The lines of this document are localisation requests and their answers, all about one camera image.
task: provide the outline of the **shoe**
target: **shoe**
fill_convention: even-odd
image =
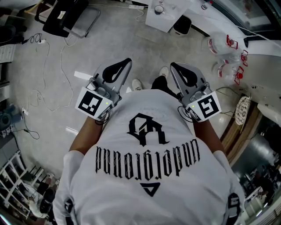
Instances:
[[[134,79],[133,82],[132,82],[132,88],[133,88],[133,91],[142,90],[143,88],[142,88],[140,80]]]
[[[50,178],[50,179],[52,179],[53,177],[54,177],[54,174],[52,174],[52,173],[47,173],[47,178]]]
[[[55,185],[59,185],[60,184],[61,179],[56,180],[56,182],[54,183]]]
[[[164,76],[166,79],[169,76],[169,68],[167,66],[164,66],[161,68],[159,76]]]

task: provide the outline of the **power strip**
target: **power strip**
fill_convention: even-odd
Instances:
[[[45,43],[46,43],[46,40],[45,40],[45,39],[43,39],[43,40],[41,40],[41,41],[38,42],[38,44],[45,44]]]
[[[140,6],[140,5],[129,5],[129,9],[144,10],[144,6]]]

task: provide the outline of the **concrete floor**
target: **concrete floor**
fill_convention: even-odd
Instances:
[[[112,1],[95,1],[93,4],[127,4]],[[83,125],[86,115],[74,109],[77,97],[86,81],[74,77],[79,71],[94,74],[98,66],[109,58],[131,58],[133,66],[121,93],[131,86],[134,78],[143,82],[145,88],[150,88],[153,80],[159,75],[162,66],[169,66],[172,62],[186,62],[198,67],[203,72],[213,90],[224,86],[211,73],[216,58],[211,53],[201,52],[203,35],[191,29],[186,37],[177,38],[148,27],[144,22],[137,22],[135,18],[141,14],[137,10],[119,7],[97,6],[101,16],[91,29],[87,38],[80,39],[72,47],[65,47],[62,53],[62,68],[66,73],[74,91],[73,100],[69,107],[55,109],[60,105],[67,105],[71,98],[71,90],[60,68],[60,53],[65,43],[62,37],[53,36],[42,31],[43,25],[36,22],[31,15],[26,15],[28,26],[25,37],[35,33],[42,33],[42,39],[50,44],[50,52],[45,65],[46,89],[44,90],[42,71],[47,55],[47,44],[26,43],[16,48],[14,61],[8,67],[8,77],[11,82],[10,101],[18,108],[27,108],[28,97],[30,103],[37,105],[36,91],[41,91],[46,105],[42,100],[38,107],[29,105],[29,115],[25,116],[30,130],[40,134],[39,140],[34,140],[26,132],[16,132],[17,140],[22,151],[23,159],[29,166],[38,163],[56,177],[61,175],[63,156],[75,138],[75,135],[65,131],[71,127],[77,131]],[[87,13],[81,18],[89,22]],[[76,40],[73,37],[69,44]],[[169,87],[176,93],[179,91],[172,76],[168,77]],[[223,112],[234,110],[237,100],[218,93]],[[230,117],[219,114],[211,119],[216,133],[221,136]],[[23,123],[16,125],[17,129],[24,127]]]

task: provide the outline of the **white t-shirt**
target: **white t-shirt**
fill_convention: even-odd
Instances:
[[[221,151],[211,153],[160,90],[133,91],[112,110],[85,156],[70,151],[54,200],[66,224],[72,199],[78,224],[219,225],[231,189],[243,190]]]

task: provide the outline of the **black pants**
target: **black pants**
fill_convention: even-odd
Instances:
[[[164,76],[157,77],[154,80],[151,89],[162,90],[162,91],[168,93],[169,95],[175,97],[176,99],[179,99],[179,97],[168,88],[167,80]]]

